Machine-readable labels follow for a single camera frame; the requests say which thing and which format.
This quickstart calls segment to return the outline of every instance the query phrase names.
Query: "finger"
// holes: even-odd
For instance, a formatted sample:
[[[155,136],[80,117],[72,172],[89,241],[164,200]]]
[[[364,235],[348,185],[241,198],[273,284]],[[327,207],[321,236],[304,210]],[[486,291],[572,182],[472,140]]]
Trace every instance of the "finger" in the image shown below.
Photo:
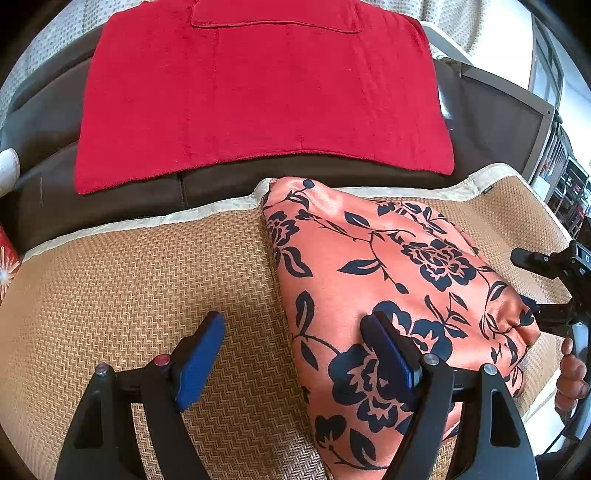
[[[564,342],[562,342],[561,350],[562,350],[563,355],[568,355],[570,352],[572,352],[573,351],[573,339],[566,337],[564,339]]]
[[[565,397],[562,393],[557,393],[554,399],[554,405],[562,411],[571,411],[575,408],[577,401],[573,398]]]
[[[587,367],[583,361],[576,358],[574,355],[567,355],[560,361],[561,377],[566,377],[570,380],[582,380],[587,373]]]
[[[558,391],[568,398],[583,398],[589,393],[589,386],[582,380],[560,377],[556,382]]]

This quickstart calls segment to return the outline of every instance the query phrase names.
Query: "rattan mat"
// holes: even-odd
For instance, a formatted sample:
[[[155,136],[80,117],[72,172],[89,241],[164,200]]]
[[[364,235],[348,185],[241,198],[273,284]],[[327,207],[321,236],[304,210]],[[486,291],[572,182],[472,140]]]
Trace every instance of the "rattan mat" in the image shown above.
[[[513,247],[567,245],[517,178],[467,202],[424,201],[464,227],[520,293],[568,298],[560,283],[510,265]],[[326,478],[259,209],[88,236],[24,263],[0,309],[0,424],[33,473],[53,478],[95,364],[144,365],[171,351],[210,309],[225,315],[226,340],[184,419],[212,479]],[[556,370],[558,346],[543,335],[524,359],[521,411]],[[161,478],[141,409],[135,418],[148,478]],[[444,476],[452,448],[442,447],[433,478]]]

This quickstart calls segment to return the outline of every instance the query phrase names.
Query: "pillow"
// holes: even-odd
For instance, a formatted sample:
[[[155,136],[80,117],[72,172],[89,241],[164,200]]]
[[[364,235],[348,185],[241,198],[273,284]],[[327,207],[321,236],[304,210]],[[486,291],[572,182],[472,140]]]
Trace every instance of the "pillow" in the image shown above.
[[[518,363],[540,331],[444,215],[297,178],[275,181],[263,212],[314,438],[337,480],[381,479],[412,415],[361,337],[372,311],[453,367],[494,364],[518,394]],[[444,439],[455,436],[460,410],[450,406]]]

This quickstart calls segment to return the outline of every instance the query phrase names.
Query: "red box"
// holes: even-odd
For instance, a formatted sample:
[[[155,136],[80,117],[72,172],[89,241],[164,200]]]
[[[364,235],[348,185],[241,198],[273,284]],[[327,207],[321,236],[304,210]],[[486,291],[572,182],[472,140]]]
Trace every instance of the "red box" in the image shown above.
[[[0,305],[20,266],[18,254],[0,225]]]

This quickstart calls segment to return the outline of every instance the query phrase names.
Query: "towel pocket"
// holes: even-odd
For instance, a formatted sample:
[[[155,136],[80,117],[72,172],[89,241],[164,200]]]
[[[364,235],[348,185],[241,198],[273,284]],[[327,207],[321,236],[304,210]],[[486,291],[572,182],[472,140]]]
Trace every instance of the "towel pocket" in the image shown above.
[[[199,0],[191,25],[198,28],[296,24],[340,33],[359,33],[356,0]]]

